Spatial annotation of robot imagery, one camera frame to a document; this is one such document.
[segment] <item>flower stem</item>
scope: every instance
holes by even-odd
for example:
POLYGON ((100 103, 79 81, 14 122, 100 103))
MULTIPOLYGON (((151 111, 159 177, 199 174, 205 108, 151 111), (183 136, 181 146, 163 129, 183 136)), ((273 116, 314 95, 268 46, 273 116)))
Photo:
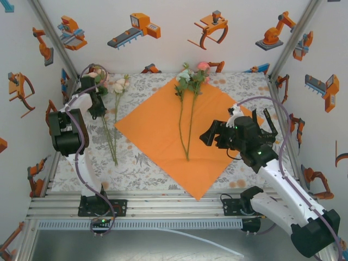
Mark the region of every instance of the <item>flower stem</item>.
POLYGON ((196 93, 194 94, 194 100, 192 102, 192 108, 191 108, 191 119, 190 119, 190 130, 189 130, 189 141, 187 144, 187 160, 189 161, 189 151, 190 151, 190 141, 191 141, 191 130, 192 130, 192 118, 194 115, 194 106, 195 106, 195 101, 197 99, 196 93))
POLYGON ((110 131, 109 131, 108 125, 107 125, 106 120, 105 120, 103 115, 102 115, 102 122, 103 122, 105 134, 107 136, 107 140, 108 140, 111 156, 113 158, 113 161, 117 161, 117 159, 115 157, 115 152, 114 152, 114 149, 113 149, 113 140, 111 139, 110 131))
MULTIPOLYGON (((119 107, 119 103, 120 103, 120 99, 121 99, 122 94, 116 94, 115 97, 115 123, 117 123, 117 110, 119 107)), ((114 154, 115 154, 115 166, 118 164, 117 162, 117 157, 116 157, 116 133, 117 133, 117 129, 116 127, 114 128, 114 154)))
POLYGON ((184 92, 182 92, 181 95, 182 96, 181 96, 181 107, 180 107, 180 118, 179 118, 179 133, 180 133, 181 145, 184 148, 186 159, 187 159, 187 161, 189 161, 189 155, 188 155, 188 153, 186 151, 186 148, 185 148, 185 145, 184 145, 184 141, 183 141, 183 135, 182 135, 182 132, 181 132, 181 119, 182 119, 182 116, 183 116, 183 109, 184 109, 184 92))

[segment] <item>flower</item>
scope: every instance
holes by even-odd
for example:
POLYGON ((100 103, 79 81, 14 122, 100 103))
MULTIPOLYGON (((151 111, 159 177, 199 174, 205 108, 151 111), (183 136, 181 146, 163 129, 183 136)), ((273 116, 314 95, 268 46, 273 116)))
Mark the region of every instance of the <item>flower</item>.
POLYGON ((129 87, 129 81, 124 78, 117 80, 116 83, 121 84, 124 90, 126 90, 127 87, 129 87))
POLYGON ((117 82, 111 86, 111 89, 113 92, 116 92, 118 94, 123 93, 123 86, 117 82))
POLYGON ((179 73, 176 77, 176 80, 179 81, 181 78, 184 78, 187 83, 191 80, 191 76, 189 74, 188 69, 185 69, 184 71, 179 73))
POLYGON ((210 71, 210 66, 207 62, 202 61, 197 65, 197 69, 205 71, 206 69, 209 69, 208 72, 210 71))
POLYGON ((98 76, 98 73, 90 72, 90 73, 85 74, 83 77, 86 77, 86 76, 89 76, 89 77, 92 77, 92 78, 96 78, 98 76))

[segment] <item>white flower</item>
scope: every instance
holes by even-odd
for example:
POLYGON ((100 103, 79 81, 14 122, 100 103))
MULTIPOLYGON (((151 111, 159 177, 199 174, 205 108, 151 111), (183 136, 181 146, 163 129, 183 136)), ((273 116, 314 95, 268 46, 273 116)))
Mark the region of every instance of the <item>white flower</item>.
POLYGON ((191 79, 190 74, 189 74, 189 70, 185 69, 184 71, 179 73, 178 76, 176 77, 176 80, 179 81, 180 78, 184 78, 186 80, 186 82, 188 83, 191 79))
POLYGON ((123 93, 123 86, 119 83, 115 83, 111 86, 113 92, 117 92, 118 94, 123 93))
POLYGON ((121 85, 124 85, 126 80, 124 78, 122 78, 122 79, 117 80, 116 82, 121 84, 121 85))
POLYGON ((124 90, 129 87, 129 81, 124 78, 117 80, 116 83, 121 84, 124 90))
POLYGON ((86 77, 86 76, 89 76, 89 77, 92 77, 92 78, 96 78, 98 76, 98 73, 90 72, 90 73, 85 74, 83 77, 86 77))

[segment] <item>white cable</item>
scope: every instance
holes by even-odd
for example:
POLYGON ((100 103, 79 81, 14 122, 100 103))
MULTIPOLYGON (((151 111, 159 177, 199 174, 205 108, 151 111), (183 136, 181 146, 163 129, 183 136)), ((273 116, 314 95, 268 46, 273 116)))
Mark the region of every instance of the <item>white cable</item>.
POLYGON ((180 231, 176 231, 176 230, 171 230, 171 229, 165 229, 165 228, 155 228, 154 230, 159 230, 159 231, 164 231, 164 232, 170 232, 170 233, 175 233, 175 234, 179 234, 179 235, 184 235, 186 237, 189 237, 189 238, 194 238, 194 239, 197 239, 197 240, 200 240, 200 241, 203 241, 205 243, 208 243, 208 244, 211 244, 211 245, 214 245, 214 246, 217 246, 223 250, 226 250, 227 252, 229 253, 232 253, 232 254, 236 254, 237 256, 240 256, 242 258, 244 258, 244 255, 241 254, 241 253, 238 253, 238 252, 235 252, 233 251, 232 249, 229 249, 227 247, 224 247, 224 246, 221 246, 215 242, 212 242, 210 240, 207 240, 207 239, 204 239, 204 238, 199 238, 199 237, 196 237, 194 235, 190 235, 190 234, 187 234, 187 233, 184 233, 184 232, 180 232, 180 231))

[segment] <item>metal floor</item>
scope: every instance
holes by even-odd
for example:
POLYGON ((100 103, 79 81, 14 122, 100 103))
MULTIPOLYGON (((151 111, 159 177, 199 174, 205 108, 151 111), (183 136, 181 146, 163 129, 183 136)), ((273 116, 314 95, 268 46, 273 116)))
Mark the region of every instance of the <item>metal floor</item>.
MULTIPOLYGON (((271 223, 263 221, 262 230, 271 223)), ((112 231, 94 238, 88 231, 38 231, 30 260, 45 261, 305 261, 290 237, 276 227, 266 235, 246 237, 238 230, 186 230, 244 255, 238 259, 216 246, 163 231, 112 231)))

